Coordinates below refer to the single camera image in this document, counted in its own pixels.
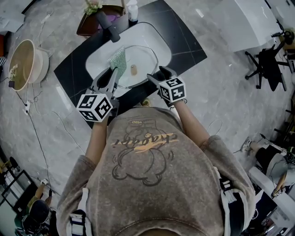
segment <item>sink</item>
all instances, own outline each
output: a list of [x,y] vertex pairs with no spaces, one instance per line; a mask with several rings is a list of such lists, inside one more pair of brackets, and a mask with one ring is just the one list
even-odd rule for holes
[[[158,31],[149,23],[138,23],[120,34],[121,39],[113,43],[108,41],[86,60],[86,70],[95,79],[103,70],[109,67],[107,60],[122,46],[126,48],[127,69],[119,79],[119,85],[129,87],[142,82],[147,78],[147,74],[153,72],[157,60],[154,53],[157,55],[159,65],[167,66],[172,58],[171,50],[158,33]],[[115,97],[120,97],[129,89],[118,87],[114,93]]]

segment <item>bottle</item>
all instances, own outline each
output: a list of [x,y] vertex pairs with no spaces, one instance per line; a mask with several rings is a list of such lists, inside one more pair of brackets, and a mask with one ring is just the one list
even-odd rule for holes
[[138,21],[138,6],[136,0],[130,0],[126,6],[128,7],[128,17],[131,23],[137,23]]

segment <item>checkered cloth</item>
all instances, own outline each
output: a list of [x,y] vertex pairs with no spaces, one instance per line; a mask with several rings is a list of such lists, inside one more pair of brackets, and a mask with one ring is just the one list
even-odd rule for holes
[[5,57],[0,57],[0,66],[3,66],[6,61]]

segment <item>black countertop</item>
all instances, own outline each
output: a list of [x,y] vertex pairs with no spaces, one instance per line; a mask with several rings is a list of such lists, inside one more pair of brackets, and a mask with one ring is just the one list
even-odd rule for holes
[[[207,58],[194,35],[164,0],[157,0],[140,7],[138,22],[150,23],[159,32],[172,53],[171,61],[167,66],[175,70],[178,75]],[[129,24],[128,15],[120,17],[112,24],[118,33],[132,27]],[[93,82],[92,77],[86,71],[86,60],[107,41],[109,38],[102,31],[95,33],[54,70],[60,84],[75,106]],[[118,98],[120,101],[118,114],[131,109],[155,91],[155,85],[149,81],[131,89]]]

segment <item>faucet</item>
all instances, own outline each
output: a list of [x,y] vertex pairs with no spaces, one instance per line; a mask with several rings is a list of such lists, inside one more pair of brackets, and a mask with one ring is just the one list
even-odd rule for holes
[[120,35],[113,27],[112,23],[107,19],[106,14],[103,11],[98,11],[96,14],[96,19],[101,25],[102,30],[107,33],[107,36],[110,37],[112,42],[118,42],[120,40]]

